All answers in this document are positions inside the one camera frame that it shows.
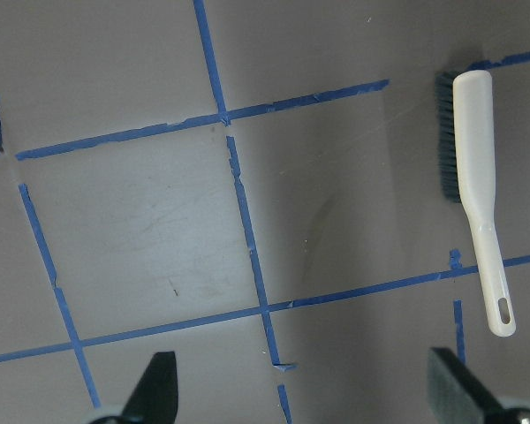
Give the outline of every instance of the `brush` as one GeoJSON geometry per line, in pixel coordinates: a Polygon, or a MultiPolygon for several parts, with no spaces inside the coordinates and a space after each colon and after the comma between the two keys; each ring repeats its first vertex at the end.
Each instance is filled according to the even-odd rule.
{"type": "Polygon", "coordinates": [[[435,91],[443,194],[466,211],[488,326],[507,337],[516,323],[495,228],[493,81],[487,71],[447,72],[436,78],[435,91]]]}

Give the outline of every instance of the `metal screw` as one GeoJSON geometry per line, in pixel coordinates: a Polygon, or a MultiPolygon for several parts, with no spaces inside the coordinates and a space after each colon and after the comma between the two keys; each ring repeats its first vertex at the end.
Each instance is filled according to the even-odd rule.
{"type": "Polygon", "coordinates": [[[519,413],[517,420],[519,421],[519,424],[530,424],[530,412],[529,411],[522,411],[519,413]]]}

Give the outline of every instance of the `white plastic handle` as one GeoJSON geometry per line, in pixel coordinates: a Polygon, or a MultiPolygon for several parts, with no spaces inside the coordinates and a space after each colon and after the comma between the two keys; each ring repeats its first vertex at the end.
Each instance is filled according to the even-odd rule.
{"type": "Polygon", "coordinates": [[[479,267],[488,326],[498,336],[516,330],[503,257],[495,229],[495,135],[493,83],[487,71],[453,81],[459,196],[467,214],[479,267]]]}

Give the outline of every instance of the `handle hole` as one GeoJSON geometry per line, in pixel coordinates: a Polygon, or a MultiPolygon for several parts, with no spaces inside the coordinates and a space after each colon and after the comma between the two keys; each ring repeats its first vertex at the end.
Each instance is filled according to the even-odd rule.
{"type": "Polygon", "coordinates": [[[503,324],[511,322],[511,311],[509,311],[509,302],[506,298],[498,300],[498,312],[501,313],[501,321],[503,324]]]}

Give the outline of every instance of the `black bristles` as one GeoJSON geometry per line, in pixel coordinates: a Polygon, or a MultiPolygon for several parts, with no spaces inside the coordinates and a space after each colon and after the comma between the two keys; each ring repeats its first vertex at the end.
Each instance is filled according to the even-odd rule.
{"type": "Polygon", "coordinates": [[[458,166],[456,163],[456,141],[453,127],[453,80],[458,72],[446,72],[435,78],[435,97],[438,103],[440,139],[438,158],[443,195],[460,203],[458,186],[458,166]]]}

